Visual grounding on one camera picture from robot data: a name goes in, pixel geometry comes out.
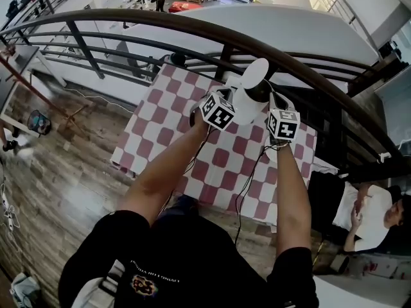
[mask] black cable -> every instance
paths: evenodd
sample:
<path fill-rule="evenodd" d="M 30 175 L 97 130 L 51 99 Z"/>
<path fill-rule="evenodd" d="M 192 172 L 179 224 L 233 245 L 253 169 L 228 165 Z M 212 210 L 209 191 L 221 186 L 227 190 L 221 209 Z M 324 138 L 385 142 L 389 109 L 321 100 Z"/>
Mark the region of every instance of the black cable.
<path fill-rule="evenodd" d="M 190 170 L 194 167 L 194 164 L 195 164 L 195 161 L 196 161 L 196 159 L 197 159 L 197 157 L 198 157 L 198 154 L 200 154 L 201 149 L 202 149 L 202 148 L 204 147 L 204 145 L 206 144 L 206 142 L 207 142 L 207 140 L 208 140 L 208 137 L 210 137 L 211 133 L 213 133 L 213 132 L 216 131 L 216 130 L 217 130 L 217 129 L 214 128 L 214 129 L 212 129 L 211 131 L 208 132 L 207 137 L 206 137 L 206 138 L 204 139 L 204 141 L 201 143 L 199 149 L 198 149 L 197 152 L 195 153 L 194 157 L 191 159 L 190 163 L 188 164 L 189 167 L 188 167 L 187 170 L 185 170 L 185 172 L 183 173 L 183 176 L 184 176 L 188 171 L 190 171 Z M 161 209 L 160 213 L 161 213 L 161 212 L 167 207 L 167 205 L 169 204 L 169 202 L 170 202 L 170 200 L 171 200 L 171 197 L 173 196 L 173 193 L 174 193 L 174 190 L 171 191 L 170 196 L 168 197 L 166 203 L 162 206 L 162 209 Z"/>
<path fill-rule="evenodd" d="M 263 149 L 261 150 L 261 153 L 258 155 L 258 158 L 257 158 L 257 160 L 256 160 L 256 163 L 254 164 L 254 167 L 252 168 L 252 171 L 251 171 L 250 176 L 248 177 L 247 181 L 245 182 L 245 184 L 244 184 L 244 186 L 243 186 L 243 189 L 240 191 L 240 193 L 237 195 L 237 197 L 236 197 L 236 199 L 235 199 L 235 201 L 234 201 L 234 204 L 235 204 L 235 206 L 236 206 L 237 216 L 238 216 L 238 223 L 239 223 L 238 229 L 237 229 L 236 239 L 234 240 L 234 245 L 235 245 L 236 247 L 237 247 L 238 236 L 240 235 L 240 231 L 241 231 L 241 208 L 243 207 L 244 199 L 245 199 L 247 193 L 248 193 L 249 190 L 250 190 L 251 182 L 252 182 L 252 179 L 253 179 L 253 177 L 254 177 L 254 173 L 255 173 L 255 171 L 256 171 L 256 167 L 257 167 L 258 161 L 259 161 L 260 158 L 264 155 L 264 153 L 265 153 L 265 151 L 266 151 L 267 149 L 271 148 L 271 149 L 273 149 L 273 150 L 275 150 L 275 151 L 278 151 L 277 149 L 274 148 L 274 146 L 275 146 L 275 145 L 264 146 L 264 147 L 263 147 Z M 249 185 L 249 188 L 247 189 L 247 191 L 245 192 L 245 194 L 244 194 L 244 196 L 243 196 L 243 199 L 241 200 L 240 209 L 238 209 L 238 205 L 237 205 L 238 198 L 241 196 L 241 194 L 242 194 L 243 191 L 247 188 L 248 185 Z"/>
<path fill-rule="evenodd" d="M 211 135 L 214 131 L 216 131 L 216 130 L 217 130 L 217 129 L 214 128 L 214 129 L 212 129 L 212 130 L 207 134 L 207 137 L 206 137 L 206 138 L 204 139 L 204 141 L 201 143 L 200 148 L 199 148 L 198 151 L 195 153 L 194 157 L 191 159 L 190 163 L 188 164 L 189 167 L 188 167 L 187 170 L 185 170 L 185 172 L 183 173 L 183 175 L 185 175 L 188 171 L 190 171 L 191 169 L 194 168 L 194 164 L 195 164 L 195 161 L 197 160 L 198 154 L 200 154 L 201 149 L 204 147 L 204 145 L 205 145 L 206 142 L 208 141 L 208 137 L 210 137 L 210 135 Z"/>

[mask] wooden floor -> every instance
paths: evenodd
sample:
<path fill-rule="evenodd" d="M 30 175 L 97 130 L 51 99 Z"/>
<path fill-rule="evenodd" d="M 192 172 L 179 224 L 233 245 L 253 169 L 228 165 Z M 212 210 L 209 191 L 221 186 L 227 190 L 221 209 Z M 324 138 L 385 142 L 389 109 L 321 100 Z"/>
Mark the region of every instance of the wooden floor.
<path fill-rule="evenodd" d="M 0 263 L 11 277 L 20 271 L 34 276 L 45 301 L 58 307 L 57 285 L 64 264 L 97 220 L 115 209 L 116 202 L 131 184 L 131 179 L 113 169 L 109 162 L 130 114 L 101 99 L 85 99 L 74 91 L 60 90 L 48 76 L 40 75 L 58 106 L 73 112 L 84 104 L 90 105 L 76 118 L 85 135 L 72 126 L 64 129 L 61 116 L 26 89 L 19 88 L 9 113 L 25 122 L 30 112 L 38 109 L 52 120 L 53 129 L 39 139 L 22 134 L 19 137 L 22 147 L 16 152 L 0 152 L 6 177 L 5 193 L 15 205 L 21 224 L 14 231 L 21 253 L 16 252 L 3 226 Z M 73 84 L 67 88 L 86 95 L 96 94 Z M 135 109 L 122 105 L 131 111 Z M 210 207 L 201 207 L 200 213 L 235 236 L 236 216 Z M 266 225 L 244 219 L 238 249 L 266 277 L 274 263 L 275 234 Z M 313 256 L 319 244 L 320 237 L 313 234 Z M 316 268 L 328 266 L 337 250 L 326 243 Z"/>

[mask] wire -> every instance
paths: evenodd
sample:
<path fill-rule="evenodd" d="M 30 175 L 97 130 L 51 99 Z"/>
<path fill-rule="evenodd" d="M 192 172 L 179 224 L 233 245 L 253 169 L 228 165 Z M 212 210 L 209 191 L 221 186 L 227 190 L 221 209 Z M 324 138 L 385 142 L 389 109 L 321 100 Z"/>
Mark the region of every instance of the wire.
<path fill-rule="evenodd" d="M 2 168 L 3 168 L 3 182 L 0 185 L 0 195 L 1 195 L 1 199 L 3 201 L 3 194 L 6 190 L 6 184 L 5 184 L 5 182 L 6 182 L 6 172 L 5 172 L 6 168 L 4 167 L 4 163 L 1 160 L 1 158 L 0 158 L 0 164 L 2 165 Z M 9 205 L 9 207 L 4 211 L 3 216 L 7 217 L 7 218 L 9 218 L 11 216 L 12 221 L 13 221 L 13 226 L 16 227 L 16 228 L 20 228 L 20 222 L 19 222 L 19 219 L 17 218 L 17 214 L 15 213 L 14 205 Z M 3 223 L 0 224 L 0 227 L 3 226 L 3 225 L 6 227 L 6 238 L 9 240 L 9 242 L 11 242 L 11 244 L 13 246 L 15 246 L 16 253 L 20 254 L 21 270 L 23 270 L 23 250 L 17 244 L 17 241 L 15 240 L 15 237 L 13 235 L 13 232 L 9 229 L 8 225 L 3 222 Z"/>
<path fill-rule="evenodd" d="M 401 149 L 401 146 L 404 144 L 404 142 L 409 142 L 409 141 L 411 141 L 411 138 L 410 138 L 410 139 L 403 139 L 403 140 L 399 143 L 399 148 L 398 148 L 398 150 Z"/>
<path fill-rule="evenodd" d="M 208 137 L 210 137 L 210 135 L 216 131 L 217 129 L 214 128 L 211 131 L 208 132 L 207 137 L 204 139 L 204 141 L 201 143 L 200 148 L 198 149 L 198 151 L 195 153 L 194 157 L 191 159 L 190 163 L 188 164 L 188 169 L 185 170 L 185 172 L 183 173 L 183 175 L 185 175 L 188 171 L 190 171 L 195 164 L 195 161 L 197 160 L 198 154 L 200 154 L 201 149 L 204 147 L 204 145 L 206 144 L 206 142 L 208 141 Z"/>
<path fill-rule="evenodd" d="M 270 83 L 267 79 L 265 79 L 265 78 L 264 78 L 263 80 L 268 83 L 268 85 L 270 86 L 272 92 L 275 92 L 275 91 L 274 91 L 274 88 L 273 88 L 272 85 L 271 85 L 271 83 Z"/>
<path fill-rule="evenodd" d="M 195 161 L 197 160 L 198 154 L 200 154 L 201 149 L 202 149 L 202 148 L 204 147 L 204 145 L 206 144 L 206 142 L 207 142 L 207 140 L 208 140 L 208 137 L 209 137 L 214 131 L 216 131 L 216 130 L 217 130 L 217 129 L 215 129 L 215 128 L 212 129 L 211 131 L 210 131 L 210 129 L 209 129 L 209 131 L 208 131 L 208 133 L 207 133 L 207 137 L 206 137 L 206 138 L 204 139 L 204 141 L 201 143 L 199 149 L 197 150 L 197 152 L 195 153 L 194 157 L 191 159 L 190 163 L 188 164 L 188 169 L 185 170 L 185 172 L 183 173 L 183 175 L 185 175 L 188 171 L 190 171 L 190 170 L 194 167 L 194 164 L 195 164 Z M 162 206 L 160 213 L 162 213 L 162 212 L 165 210 L 165 208 L 167 207 L 167 205 L 169 204 L 169 202 L 170 202 L 170 200 L 171 200 L 171 197 L 173 196 L 173 193 L 174 193 L 174 190 L 171 191 L 170 196 L 168 197 L 166 203 Z"/>
<path fill-rule="evenodd" d="M 275 145 L 263 147 L 263 149 L 261 150 L 261 153 L 258 155 L 258 158 L 257 158 L 257 160 L 256 160 L 256 163 L 254 164 L 254 167 L 252 168 L 252 171 L 251 171 L 250 176 L 248 177 L 247 181 L 245 182 L 245 184 L 244 184 L 244 186 L 243 186 L 243 189 L 240 191 L 240 193 L 237 195 L 237 197 L 236 197 L 236 199 L 235 199 L 235 201 L 234 201 L 234 204 L 235 204 L 235 206 L 236 206 L 237 216 L 238 216 L 238 223 L 239 223 L 238 229 L 237 229 L 237 234 L 236 234 L 236 239 L 234 240 L 234 245 L 235 245 L 236 247 L 237 247 L 238 236 L 240 236 L 240 231 L 241 231 L 241 208 L 243 207 L 244 199 L 245 199 L 247 193 L 248 193 L 249 190 L 250 190 L 251 182 L 252 182 L 252 179 L 253 179 L 253 177 L 254 177 L 254 172 L 256 171 L 256 167 L 257 167 L 258 161 L 259 161 L 260 158 L 264 155 L 264 153 L 265 153 L 265 151 L 266 151 L 267 149 L 271 148 L 271 149 L 273 149 L 273 150 L 275 150 L 275 151 L 278 151 L 277 147 L 274 147 L 274 146 L 275 146 Z M 243 195 L 243 198 L 242 198 L 241 203 L 240 203 L 240 209 L 239 209 L 239 208 L 238 208 L 238 198 L 241 196 L 241 194 L 243 193 L 243 191 L 245 191 L 245 189 L 247 188 L 248 185 L 249 185 L 249 188 L 247 189 L 247 191 L 246 191 L 245 194 Z"/>
<path fill-rule="evenodd" d="M 319 246 L 319 249 L 317 250 L 317 254 L 315 255 L 314 262 L 313 262 L 313 268 L 314 268 L 315 264 L 317 263 L 317 260 L 319 258 L 320 251 L 321 251 L 323 245 L 324 245 L 324 241 L 321 242 L 321 244 Z"/>
<path fill-rule="evenodd" d="M 107 99 L 105 99 L 105 98 L 103 98 L 103 97 L 101 97 L 101 96 L 85 96 L 85 95 L 83 95 L 80 91 L 78 91 L 77 89 L 68 89 L 68 88 L 65 88 L 64 90 L 75 91 L 75 92 L 79 93 L 80 95 L 82 95 L 84 98 L 101 98 L 102 100 L 106 101 L 107 103 L 109 103 L 109 104 L 111 104 L 111 105 L 116 105 L 116 106 L 118 106 L 119 108 L 122 108 L 123 110 L 126 110 L 128 113 L 131 113 L 131 114 L 134 113 L 134 112 L 128 110 L 127 108 L 122 107 L 122 106 L 119 105 L 119 104 L 112 103 L 111 101 L 108 101 Z"/>

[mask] printed logo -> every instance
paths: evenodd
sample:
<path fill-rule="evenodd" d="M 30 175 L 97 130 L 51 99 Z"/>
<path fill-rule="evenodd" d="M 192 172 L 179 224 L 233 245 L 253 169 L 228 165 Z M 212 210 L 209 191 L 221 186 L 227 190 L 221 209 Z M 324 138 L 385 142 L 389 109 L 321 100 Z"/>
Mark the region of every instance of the printed logo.
<path fill-rule="evenodd" d="M 216 101 L 214 100 L 213 96 L 210 96 L 209 99 L 207 99 L 206 103 L 203 106 L 203 114 L 204 117 L 211 111 L 211 109 L 216 105 Z"/>
<path fill-rule="evenodd" d="M 273 135 L 275 134 L 275 128 L 277 128 L 277 119 L 270 113 L 268 116 L 268 129 Z"/>
<path fill-rule="evenodd" d="M 291 120 L 291 121 L 298 121 L 297 116 L 295 115 L 294 112 L 285 111 L 285 110 L 280 110 L 280 118 Z"/>
<path fill-rule="evenodd" d="M 294 138 L 296 132 L 297 125 L 295 123 L 280 122 L 278 137 Z"/>
<path fill-rule="evenodd" d="M 222 107 L 217 107 L 217 109 L 214 111 L 214 113 L 210 116 L 208 119 L 209 123 L 224 129 L 230 121 L 233 119 L 233 115 L 228 113 L 226 110 L 224 110 Z"/>
<path fill-rule="evenodd" d="M 232 110 L 233 112 L 235 112 L 234 107 L 231 105 L 230 102 L 226 101 L 225 99 L 220 98 L 220 104 L 223 105 L 224 107 L 227 107 L 229 110 Z"/>
<path fill-rule="evenodd" d="M 131 286 L 137 294 L 142 296 L 155 296 L 159 291 L 153 281 L 139 275 L 134 275 Z"/>

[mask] black and white marker cube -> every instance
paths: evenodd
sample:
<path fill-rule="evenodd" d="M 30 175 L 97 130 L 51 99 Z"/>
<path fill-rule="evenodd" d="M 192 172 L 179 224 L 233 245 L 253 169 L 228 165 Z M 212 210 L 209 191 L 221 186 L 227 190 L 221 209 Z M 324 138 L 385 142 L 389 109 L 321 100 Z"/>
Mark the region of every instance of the black and white marker cube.
<path fill-rule="evenodd" d="M 271 109 L 268 112 L 267 128 L 276 139 L 294 141 L 300 127 L 300 113 L 291 110 Z"/>
<path fill-rule="evenodd" d="M 206 123 L 224 131 L 230 125 L 235 110 L 230 102 L 223 99 L 219 94 L 211 92 L 201 106 L 201 114 Z"/>

